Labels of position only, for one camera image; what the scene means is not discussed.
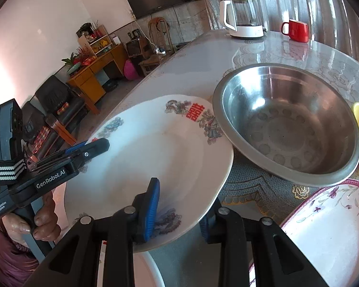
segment purple sleeve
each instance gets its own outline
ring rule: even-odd
[[[38,265],[29,248],[10,239],[0,219],[0,282],[6,287],[21,287]]]

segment electric kettle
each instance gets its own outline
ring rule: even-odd
[[[224,0],[219,5],[219,21],[233,37],[263,37],[256,0]]]

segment hand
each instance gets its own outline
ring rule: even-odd
[[[57,224],[56,203],[53,200],[52,191],[46,193],[42,200],[44,206],[35,215],[34,220],[37,228],[33,231],[33,236],[42,241],[54,241],[60,235],[61,228]],[[22,234],[29,234],[31,227],[22,218],[10,213],[3,217],[3,224],[13,241],[27,247]]]

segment person's arm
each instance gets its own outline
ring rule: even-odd
[[[38,227],[33,235],[36,239],[54,241],[61,229],[54,213],[52,192],[44,195],[43,201],[44,206],[35,215]],[[15,214],[0,219],[0,283],[5,287],[21,287],[39,264],[22,240],[21,234],[29,233],[29,225]]]

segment red flower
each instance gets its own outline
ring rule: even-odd
[[[339,187],[335,187],[329,194],[328,196],[331,197],[332,199],[335,198],[335,196],[337,195],[337,190],[339,189]]]

